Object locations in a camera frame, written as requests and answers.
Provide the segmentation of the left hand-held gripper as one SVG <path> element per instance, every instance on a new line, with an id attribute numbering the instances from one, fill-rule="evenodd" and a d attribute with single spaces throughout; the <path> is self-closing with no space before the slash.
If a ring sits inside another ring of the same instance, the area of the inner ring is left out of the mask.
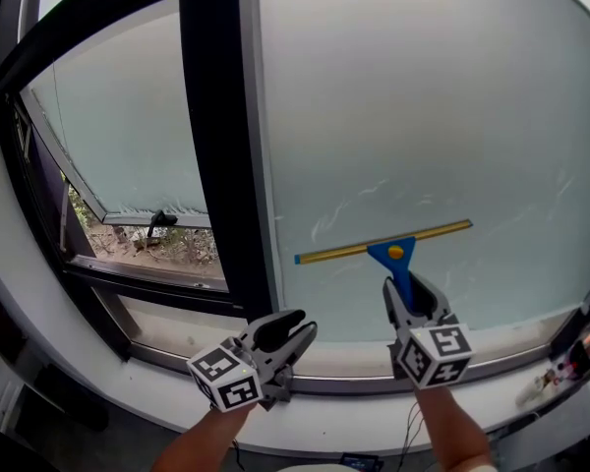
<path id="1" fill-rule="evenodd" d="M 260 404 L 270 410 L 291 398 L 292 367 L 318 334 L 316 322 L 287 310 L 249 323 L 239 334 L 201 350 L 186 362 L 200 392 L 222 413 Z"/>

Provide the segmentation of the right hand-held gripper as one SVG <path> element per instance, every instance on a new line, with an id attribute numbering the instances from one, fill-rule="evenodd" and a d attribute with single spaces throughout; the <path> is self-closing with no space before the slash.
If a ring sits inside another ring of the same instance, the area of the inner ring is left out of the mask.
<path id="1" fill-rule="evenodd" d="M 425 277 L 409 272 L 415 319 L 442 321 L 449 313 L 444 294 Z M 409 314 L 391 277 L 383 283 L 383 299 L 389 322 L 397 332 L 388 346 L 393 378 L 409 381 L 418 389 L 459 383 L 474 357 L 467 324 L 455 320 L 445 324 L 409 327 Z"/>

